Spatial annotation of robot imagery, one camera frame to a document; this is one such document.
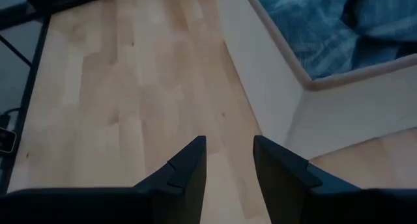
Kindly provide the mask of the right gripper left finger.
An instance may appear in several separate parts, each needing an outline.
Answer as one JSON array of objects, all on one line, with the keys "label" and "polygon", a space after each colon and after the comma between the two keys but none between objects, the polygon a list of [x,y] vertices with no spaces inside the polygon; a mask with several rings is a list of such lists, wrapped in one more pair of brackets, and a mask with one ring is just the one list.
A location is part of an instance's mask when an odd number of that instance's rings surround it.
[{"label": "right gripper left finger", "polygon": [[141,223],[199,224],[207,179],[207,140],[197,136],[159,170],[136,184]]}]

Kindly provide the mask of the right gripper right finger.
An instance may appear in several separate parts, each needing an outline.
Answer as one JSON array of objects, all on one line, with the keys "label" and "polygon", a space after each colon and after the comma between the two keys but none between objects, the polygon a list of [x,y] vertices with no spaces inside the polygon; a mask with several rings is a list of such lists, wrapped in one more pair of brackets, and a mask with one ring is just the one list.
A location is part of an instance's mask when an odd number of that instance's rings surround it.
[{"label": "right gripper right finger", "polygon": [[305,223],[303,211],[313,193],[358,190],[262,135],[253,138],[253,159],[272,223]]}]

